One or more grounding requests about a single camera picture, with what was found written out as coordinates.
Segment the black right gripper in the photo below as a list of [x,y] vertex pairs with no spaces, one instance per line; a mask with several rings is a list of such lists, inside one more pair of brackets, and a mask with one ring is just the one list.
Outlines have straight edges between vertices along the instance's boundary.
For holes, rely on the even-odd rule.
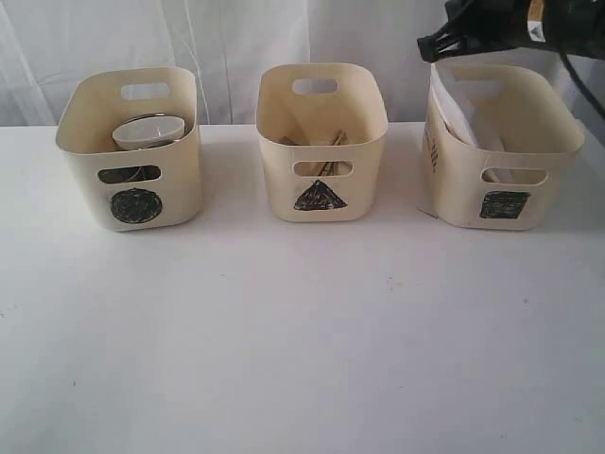
[[447,1],[446,32],[417,40],[421,58],[437,62],[513,48],[552,50],[547,30],[561,1]]

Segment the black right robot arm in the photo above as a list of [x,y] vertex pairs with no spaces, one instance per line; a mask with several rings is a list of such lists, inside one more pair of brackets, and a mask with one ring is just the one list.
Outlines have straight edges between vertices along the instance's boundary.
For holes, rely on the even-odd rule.
[[417,40],[424,61],[516,48],[604,59],[602,1],[447,1],[447,21]]

